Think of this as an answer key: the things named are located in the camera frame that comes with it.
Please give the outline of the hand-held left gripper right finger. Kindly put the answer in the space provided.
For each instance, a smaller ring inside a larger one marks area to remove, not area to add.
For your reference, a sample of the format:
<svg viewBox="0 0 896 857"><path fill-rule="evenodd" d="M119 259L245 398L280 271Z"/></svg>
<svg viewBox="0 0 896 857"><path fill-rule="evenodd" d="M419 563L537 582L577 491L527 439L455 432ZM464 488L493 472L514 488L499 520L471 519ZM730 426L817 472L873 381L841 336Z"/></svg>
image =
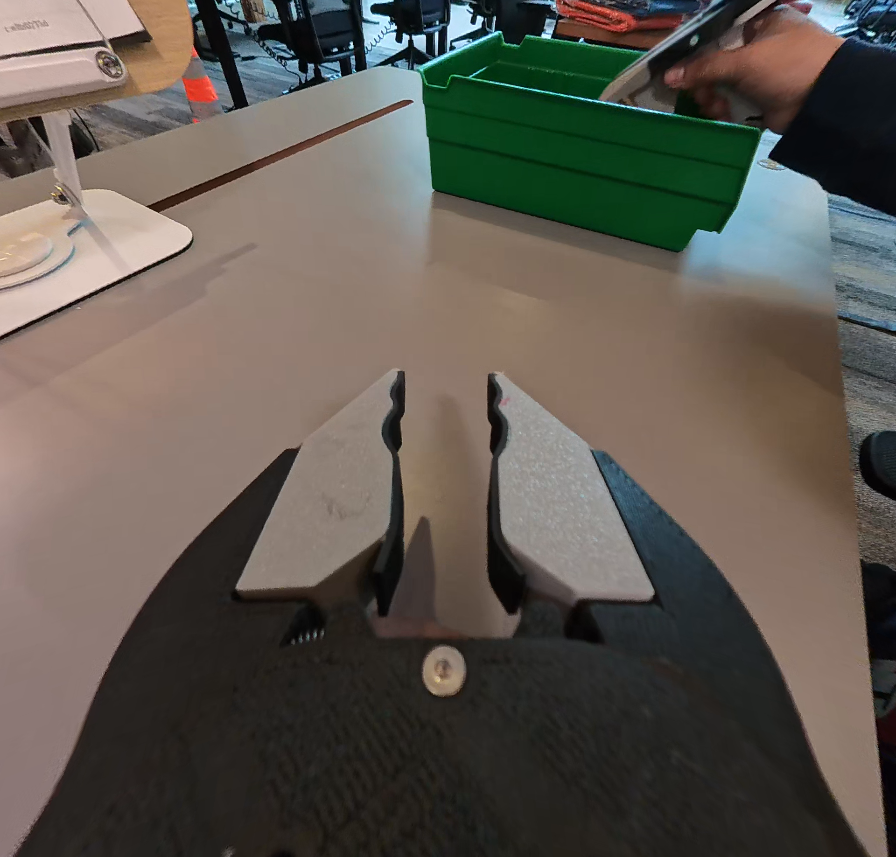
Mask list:
<svg viewBox="0 0 896 857"><path fill-rule="evenodd" d="M654 584L588 443L503 373L487 375L487 576L521 617L534 598L648 605Z"/></svg>

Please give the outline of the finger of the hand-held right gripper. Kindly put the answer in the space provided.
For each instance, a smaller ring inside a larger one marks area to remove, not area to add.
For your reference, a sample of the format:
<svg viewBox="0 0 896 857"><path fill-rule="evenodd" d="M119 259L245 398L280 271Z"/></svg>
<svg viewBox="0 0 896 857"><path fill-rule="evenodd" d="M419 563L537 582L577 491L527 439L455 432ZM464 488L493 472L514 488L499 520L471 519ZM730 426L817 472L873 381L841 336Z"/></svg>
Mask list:
<svg viewBox="0 0 896 857"><path fill-rule="evenodd" d="M727 9L730 0L711 0L695 16L683 22L646 54L622 69L602 90L601 102L623 102L628 84L638 79L660 78L665 72L685 63L691 56L721 48L721 35L733 21L739 8Z"/></svg>
<svg viewBox="0 0 896 857"><path fill-rule="evenodd" d="M674 113L679 95L680 89L667 86L660 78L638 79L628 84L623 103L644 110Z"/></svg>

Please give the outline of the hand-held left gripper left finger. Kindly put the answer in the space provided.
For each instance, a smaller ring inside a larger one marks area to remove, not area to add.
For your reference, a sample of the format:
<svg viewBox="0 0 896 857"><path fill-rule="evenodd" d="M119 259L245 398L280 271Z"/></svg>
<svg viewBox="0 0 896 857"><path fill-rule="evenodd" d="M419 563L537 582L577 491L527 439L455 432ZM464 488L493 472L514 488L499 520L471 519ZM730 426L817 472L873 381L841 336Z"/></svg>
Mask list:
<svg viewBox="0 0 896 857"><path fill-rule="evenodd" d="M398 451L404 371L382 374L297 450L235 586L242 600L374 600L386 615L404 562Z"/></svg>

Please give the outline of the green plastic bin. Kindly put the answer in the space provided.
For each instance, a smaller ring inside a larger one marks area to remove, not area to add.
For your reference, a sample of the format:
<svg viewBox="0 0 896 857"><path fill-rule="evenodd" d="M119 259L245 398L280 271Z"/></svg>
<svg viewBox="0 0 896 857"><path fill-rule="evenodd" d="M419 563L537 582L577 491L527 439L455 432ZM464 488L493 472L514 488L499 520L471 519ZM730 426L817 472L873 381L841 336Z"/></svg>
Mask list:
<svg viewBox="0 0 896 857"><path fill-rule="evenodd" d="M601 102L640 52L500 33L418 69L431 185L475 202L672 252L720 233L756 128Z"/></svg>

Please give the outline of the person's right hand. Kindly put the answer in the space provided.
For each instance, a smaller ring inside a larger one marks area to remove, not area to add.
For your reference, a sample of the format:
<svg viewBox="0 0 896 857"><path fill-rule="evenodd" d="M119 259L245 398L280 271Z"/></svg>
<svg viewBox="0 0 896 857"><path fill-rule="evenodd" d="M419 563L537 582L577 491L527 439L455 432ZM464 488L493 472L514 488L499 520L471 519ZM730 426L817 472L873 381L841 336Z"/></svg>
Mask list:
<svg viewBox="0 0 896 857"><path fill-rule="evenodd" d="M760 127L781 134L844 44L803 13L775 8L747 23L743 45L692 56L666 69L664 83L715 121L734 121L737 97L758 113Z"/></svg>

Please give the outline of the instruction sheet on stand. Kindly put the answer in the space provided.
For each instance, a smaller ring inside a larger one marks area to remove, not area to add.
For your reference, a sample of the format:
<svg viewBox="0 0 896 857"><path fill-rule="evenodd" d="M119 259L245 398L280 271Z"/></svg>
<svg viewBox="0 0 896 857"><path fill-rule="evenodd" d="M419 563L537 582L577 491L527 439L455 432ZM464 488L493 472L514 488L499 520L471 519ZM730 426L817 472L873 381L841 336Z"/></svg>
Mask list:
<svg viewBox="0 0 896 857"><path fill-rule="evenodd" d="M2 123L33 129L54 176L49 197L2 212L1 335L9 336L144 268L180 254L191 231L116 191L83 189L72 110L174 84L191 57L185 0L128 0L150 34L134 45L92 45L1 57Z"/></svg>

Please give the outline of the orange striped traffic cone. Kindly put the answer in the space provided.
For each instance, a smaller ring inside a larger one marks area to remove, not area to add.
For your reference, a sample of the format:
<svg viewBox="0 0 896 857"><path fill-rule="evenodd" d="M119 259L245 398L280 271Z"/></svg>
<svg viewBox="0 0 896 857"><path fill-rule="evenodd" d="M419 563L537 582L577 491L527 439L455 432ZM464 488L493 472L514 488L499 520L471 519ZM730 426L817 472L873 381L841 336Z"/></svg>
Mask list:
<svg viewBox="0 0 896 857"><path fill-rule="evenodd" d="M181 76L181 83L192 123L198 123L224 113L217 90L206 75L206 70L194 46L191 47L191 57Z"/></svg>

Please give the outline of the printed instruction sheet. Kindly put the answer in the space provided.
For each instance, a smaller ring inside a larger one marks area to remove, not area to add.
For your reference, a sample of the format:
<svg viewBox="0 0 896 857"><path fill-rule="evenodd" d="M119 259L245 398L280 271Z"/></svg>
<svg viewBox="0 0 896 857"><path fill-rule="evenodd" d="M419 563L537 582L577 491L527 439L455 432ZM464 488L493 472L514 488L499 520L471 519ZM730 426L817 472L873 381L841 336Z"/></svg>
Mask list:
<svg viewBox="0 0 896 857"><path fill-rule="evenodd" d="M128 0L1 0L1 57L150 40Z"/></svg>

